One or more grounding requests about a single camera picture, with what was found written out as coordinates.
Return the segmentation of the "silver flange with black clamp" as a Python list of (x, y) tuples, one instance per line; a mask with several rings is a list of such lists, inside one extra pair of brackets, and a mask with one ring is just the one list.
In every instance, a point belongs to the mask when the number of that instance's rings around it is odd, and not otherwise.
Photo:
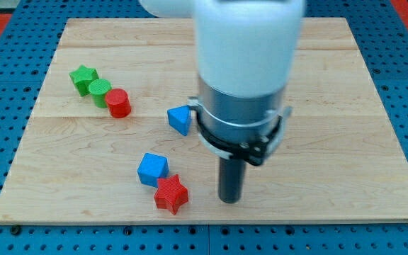
[(188, 105), (196, 113), (203, 144), (223, 159), (260, 166), (283, 140), (292, 111), (282, 107), (284, 89), (265, 95), (233, 96), (198, 79), (198, 95)]

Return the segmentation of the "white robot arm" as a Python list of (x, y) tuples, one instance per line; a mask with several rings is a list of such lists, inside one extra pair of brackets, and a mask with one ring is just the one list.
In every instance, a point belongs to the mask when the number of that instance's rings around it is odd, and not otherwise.
[(260, 166), (283, 140), (282, 104), (305, 12), (303, 0), (157, 1), (159, 18), (191, 18), (198, 65), (196, 114), (202, 143), (220, 159), (218, 195), (236, 203), (246, 165)]

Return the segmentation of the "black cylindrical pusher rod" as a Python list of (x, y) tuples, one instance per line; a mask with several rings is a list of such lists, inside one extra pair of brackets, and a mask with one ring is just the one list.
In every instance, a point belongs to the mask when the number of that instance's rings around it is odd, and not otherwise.
[(242, 159), (219, 161), (218, 195), (224, 203), (236, 203), (242, 195), (246, 162)]

